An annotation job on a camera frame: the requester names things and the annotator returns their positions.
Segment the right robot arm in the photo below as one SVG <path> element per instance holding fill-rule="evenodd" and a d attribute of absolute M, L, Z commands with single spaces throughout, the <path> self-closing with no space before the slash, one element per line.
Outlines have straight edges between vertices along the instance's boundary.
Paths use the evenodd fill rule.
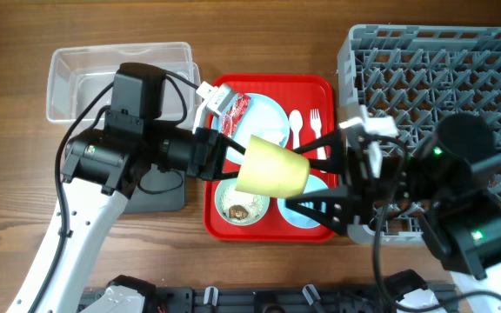
<path fill-rule="evenodd" d="M 419 218 L 422 238 L 450 273 L 459 298 L 476 312 L 501 312 L 501 205 L 487 189 L 501 156 L 486 122 L 465 113 L 446 117 L 415 152 L 389 158 L 370 146 L 397 143 L 395 134 L 351 120 L 341 128 L 345 142 L 330 133 L 313 146 L 329 146 L 334 155 L 344 155 L 344 164 L 314 160 L 311 167 L 348 174 L 350 181 L 289 197 L 287 208 L 341 233 L 348 215 L 375 202 L 426 201 L 430 207 Z"/>

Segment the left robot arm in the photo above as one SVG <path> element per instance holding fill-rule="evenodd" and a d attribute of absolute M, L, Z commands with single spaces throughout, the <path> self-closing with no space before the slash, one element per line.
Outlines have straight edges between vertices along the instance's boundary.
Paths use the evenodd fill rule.
<path fill-rule="evenodd" d="M 122 63 L 104 87 L 112 96 L 96 116 L 103 128 L 67 130 L 55 158 L 56 208 L 11 312 L 76 311 L 104 239 L 152 166 L 203 181 L 237 176 L 223 171 L 224 160 L 243 146 L 216 130 L 160 120 L 165 85 L 181 79 Z"/>

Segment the yellow plastic cup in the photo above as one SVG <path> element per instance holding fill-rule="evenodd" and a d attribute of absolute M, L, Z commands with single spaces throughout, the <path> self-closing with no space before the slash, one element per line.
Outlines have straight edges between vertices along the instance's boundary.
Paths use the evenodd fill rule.
<path fill-rule="evenodd" d="M 275 198 L 301 195 L 310 170 L 306 157 L 252 136 L 237 175 L 235 190 Z"/>

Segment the white napkin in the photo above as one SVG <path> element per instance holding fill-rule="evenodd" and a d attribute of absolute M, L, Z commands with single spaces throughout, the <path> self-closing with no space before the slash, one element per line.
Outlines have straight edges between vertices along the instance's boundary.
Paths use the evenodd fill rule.
<path fill-rule="evenodd" d="M 280 147 L 284 147 L 288 139 L 288 136 L 285 134 L 285 132 L 280 129 L 264 130 L 261 134 L 261 137 L 264 140 L 270 143 L 274 143 Z"/>

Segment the brown food scrap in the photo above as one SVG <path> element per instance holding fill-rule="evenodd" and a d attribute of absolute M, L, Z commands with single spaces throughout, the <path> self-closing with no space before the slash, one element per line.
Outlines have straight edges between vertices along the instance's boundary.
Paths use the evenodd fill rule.
<path fill-rule="evenodd" d="M 249 211 L 242 205 L 233 205 L 228 209 L 230 219 L 244 220 L 249 216 Z"/>

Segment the red snack wrapper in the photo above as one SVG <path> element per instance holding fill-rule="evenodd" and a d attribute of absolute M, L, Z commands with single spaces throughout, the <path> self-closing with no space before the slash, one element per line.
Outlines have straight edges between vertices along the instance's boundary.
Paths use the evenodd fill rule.
<path fill-rule="evenodd" d="M 245 112 L 247 111 L 251 98 L 246 94 L 237 93 L 233 104 L 227 112 L 221 117 L 221 132 L 233 137 L 237 132 L 237 126 L 242 121 Z"/>

